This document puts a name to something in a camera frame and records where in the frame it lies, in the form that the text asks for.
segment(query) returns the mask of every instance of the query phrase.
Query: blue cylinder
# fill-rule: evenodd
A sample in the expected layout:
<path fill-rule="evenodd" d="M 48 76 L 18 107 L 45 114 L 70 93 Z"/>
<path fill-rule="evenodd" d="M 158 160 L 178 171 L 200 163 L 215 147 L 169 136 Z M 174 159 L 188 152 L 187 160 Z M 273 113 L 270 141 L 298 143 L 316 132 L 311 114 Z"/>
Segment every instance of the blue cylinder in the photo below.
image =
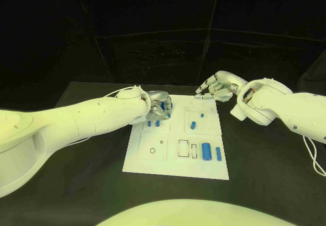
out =
<path fill-rule="evenodd" d="M 220 149 L 220 147 L 217 147 L 217 155 L 218 155 L 218 161 L 223 161 L 223 157 L 221 157 L 221 149 Z"/>
<path fill-rule="evenodd" d="M 197 126 L 197 122 L 194 121 L 191 125 L 191 129 L 195 129 L 195 126 Z"/>
<path fill-rule="evenodd" d="M 210 143 L 202 143 L 202 160 L 205 160 L 205 161 L 213 160 L 211 144 Z"/>

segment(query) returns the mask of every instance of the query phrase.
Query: black table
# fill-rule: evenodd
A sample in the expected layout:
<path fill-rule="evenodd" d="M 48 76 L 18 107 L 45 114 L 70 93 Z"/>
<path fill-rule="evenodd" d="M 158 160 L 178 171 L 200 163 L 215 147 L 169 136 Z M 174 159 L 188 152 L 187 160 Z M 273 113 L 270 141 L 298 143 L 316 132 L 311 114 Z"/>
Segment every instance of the black table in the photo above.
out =
<path fill-rule="evenodd" d="M 127 86 L 73 82 L 58 107 Z M 142 87 L 181 95 L 197 90 Z M 326 178 L 313 170 L 302 136 L 279 119 L 267 127 L 250 119 L 238 121 L 230 114 L 234 105 L 236 98 L 218 103 L 230 181 L 125 173 L 129 125 L 55 152 L 25 186 L 0 198 L 0 225 L 91 226 L 129 208 L 166 199 L 228 202 L 298 225 L 326 225 Z M 326 149 L 316 146 L 319 159 L 326 160 Z"/>

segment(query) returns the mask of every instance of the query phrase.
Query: small blue object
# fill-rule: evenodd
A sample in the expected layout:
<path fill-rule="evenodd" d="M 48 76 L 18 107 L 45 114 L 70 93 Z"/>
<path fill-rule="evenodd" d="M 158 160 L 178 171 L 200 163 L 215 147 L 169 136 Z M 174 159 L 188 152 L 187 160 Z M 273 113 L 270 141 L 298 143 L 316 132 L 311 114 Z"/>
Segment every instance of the small blue object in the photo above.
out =
<path fill-rule="evenodd" d="M 220 150 L 220 147 L 217 147 L 217 155 L 218 155 L 218 161 L 223 161 L 223 157 L 221 157 L 221 150 Z"/>
<path fill-rule="evenodd" d="M 191 129 L 195 129 L 195 126 L 197 126 L 197 122 L 194 121 L 191 125 Z"/>
<path fill-rule="evenodd" d="M 202 144 L 202 160 L 210 161 L 213 160 L 213 153 L 211 153 L 211 144 Z"/>

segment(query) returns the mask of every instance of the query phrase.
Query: battery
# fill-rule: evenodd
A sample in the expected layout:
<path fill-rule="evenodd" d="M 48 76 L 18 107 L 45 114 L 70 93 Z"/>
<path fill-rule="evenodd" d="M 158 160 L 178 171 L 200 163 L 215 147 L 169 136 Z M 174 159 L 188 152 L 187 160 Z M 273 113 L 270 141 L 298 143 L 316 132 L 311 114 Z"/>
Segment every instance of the battery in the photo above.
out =
<path fill-rule="evenodd" d="M 202 160 L 205 160 L 205 161 L 213 160 L 211 144 L 210 143 L 202 143 Z"/>

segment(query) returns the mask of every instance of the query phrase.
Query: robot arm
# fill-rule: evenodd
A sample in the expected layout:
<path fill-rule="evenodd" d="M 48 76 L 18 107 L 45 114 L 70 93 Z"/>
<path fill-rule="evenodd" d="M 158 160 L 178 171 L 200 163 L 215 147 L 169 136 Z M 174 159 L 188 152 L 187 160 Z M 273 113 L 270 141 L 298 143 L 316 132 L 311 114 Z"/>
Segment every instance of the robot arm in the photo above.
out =
<path fill-rule="evenodd" d="M 210 88 L 208 94 L 195 98 L 228 101 L 236 94 L 237 105 L 231 114 L 244 120 L 247 117 L 267 126 L 280 118 L 289 129 L 326 143 L 326 97 L 311 93 L 295 93 L 273 79 L 251 82 L 230 72 L 220 71 L 204 82 L 197 93 Z"/>
<path fill-rule="evenodd" d="M 97 98 L 47 111 L 0 111 L 0 197 L 28 182 L 57 150 L 148 116 L 166 119 L 171 104 L 168 92 L 148 93 L 135 87 L 120 91 L 117 98 Z"/>

